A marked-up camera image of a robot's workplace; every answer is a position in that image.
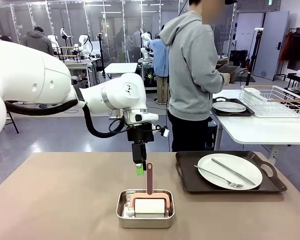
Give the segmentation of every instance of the pink roller frame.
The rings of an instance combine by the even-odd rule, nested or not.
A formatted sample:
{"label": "pink roller frame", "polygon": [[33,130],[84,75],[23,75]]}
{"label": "pink roller frame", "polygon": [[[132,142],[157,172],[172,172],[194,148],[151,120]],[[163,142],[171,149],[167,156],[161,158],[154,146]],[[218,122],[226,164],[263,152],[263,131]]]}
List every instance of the pink roller frame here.
{"label": "pink roller frame", "polygon": [[165,206],[167,209],[170,208],[170,198],[166,193],[154,193],[153,183],[153,163],[148,162],[146,164],[146,193],[137,192],[131,195],[130,207],[133,208],[135,205],[135,199],[165,199]]}

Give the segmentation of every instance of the stainless steel container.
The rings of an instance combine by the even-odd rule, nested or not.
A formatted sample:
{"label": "stainless steel container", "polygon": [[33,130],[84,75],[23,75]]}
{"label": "stainless steel container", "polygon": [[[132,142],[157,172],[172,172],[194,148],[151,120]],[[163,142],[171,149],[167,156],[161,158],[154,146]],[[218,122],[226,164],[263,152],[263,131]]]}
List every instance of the stainless steel container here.
{"label": "stainless steel container", "polygon": [[120,193],[116,206],[116,215],[119,218],[120,226],[127,229],[167,229],[173,224],[175,216],[175,203],[172,193],[164,189],[154,189],[154,193],[165,193],[170,198],[170,208],[167,209],[165,217],[160,218],[135,218],[130,213],[130,197],[134,193],[145,193],[145,189],[127,189]]}

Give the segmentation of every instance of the white plate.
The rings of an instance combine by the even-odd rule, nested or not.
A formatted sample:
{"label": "white plate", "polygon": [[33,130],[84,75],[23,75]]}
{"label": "white plate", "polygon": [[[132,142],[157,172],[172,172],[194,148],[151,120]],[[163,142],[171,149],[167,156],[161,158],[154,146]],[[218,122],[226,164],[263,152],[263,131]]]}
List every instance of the white plate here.
{"label": "white plate", "polygon": [[212,104],[214,109],[227,113],[242,113],[246,110],[246,107],[235,102],[230,101],[218,101]]}
{"label": "white plate", "polygon": [[[211,158],[214,158],[220,163],[223,163],[227,167],[233,169],[237,173],[245,176],[247,179],[254,182],[255,185],[241,179],[240,177],[234,175],[232,172],[228,171],[227,169],[224,169],[222,166],[213,162]],[[239,190],[239,191],[254,189],[261,184],[263,178],[260,170],[251,162],[245,160],[244,158],[230,155],[230,154],[223,154],[223,153],[210,154],[201,158],[197,165],[203,169],[208,170],[209,172],[212,172],[214,174],[217,174],[220,177],[229,180],[230,182],[244,185],[243,187],[240,188],[231,187],[228,185],[228,183],[225,180],[222,180],[221,178],[218,178],[216,176],[211,175],[210,173],[198,169],[199,173],[206,180],[208,180],[214,185],[217,185],[225,189]]]}

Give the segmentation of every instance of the gray hoodie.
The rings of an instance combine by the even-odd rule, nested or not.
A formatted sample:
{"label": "gray hoodie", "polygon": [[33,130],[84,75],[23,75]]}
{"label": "gray hoodie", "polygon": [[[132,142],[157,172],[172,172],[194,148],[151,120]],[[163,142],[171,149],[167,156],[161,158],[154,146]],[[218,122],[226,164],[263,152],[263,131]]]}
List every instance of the gray hoodie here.
{"label": "gray hoodie", "polygon": [[210,25],[203,25],[202,17],[189,11],[164,25],[160,37],[170,46],[170,113],[188,121],[207,119],[212,94],[225,84],[216,70],[218,54]]}
{"label": "gray hoodie", "polygon": [[22,38],[21,44],[29,48],[39,50],[46,54],[54,54],[51,41],[46,36],[44,36],[42,32],[37,30],[28,31]]}

